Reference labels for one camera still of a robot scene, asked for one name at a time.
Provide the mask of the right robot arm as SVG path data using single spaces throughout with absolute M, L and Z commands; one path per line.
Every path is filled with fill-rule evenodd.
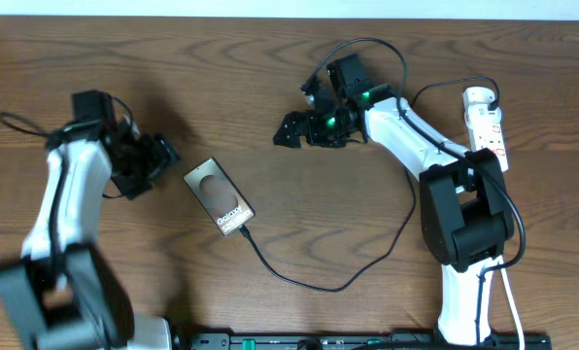
M 332 88 L 309 80 L 302 88 L 309 109 L 286 114 L 274 144 L 342 148 L 358 132 L 397 158 L 419 182 L 423 238 L 441 265 L 437 331 L 450 344 L 485 344 L 492 335 L 491 279 L 505 267 L 504 245 L 517 219 L 503 179 L 508 162 L 498 87 L 469 79 L 462 94 L 470 137 L 464 147 L 419 117 L 398 89 L 376 85 L 357 55 L 329 63 L 327 73 Z

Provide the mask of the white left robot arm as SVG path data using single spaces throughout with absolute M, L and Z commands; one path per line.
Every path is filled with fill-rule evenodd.
M 74 118 L 46 132 L 49 178 L 17 260 L 0 261 L 0 298 L 25 349 L 171 349 L 169 322 L 137 314 L 97 247 L 107 183 L 132 200 L 179 161 L 160 134 L 143 133 L 119 99 L 72 96 Z

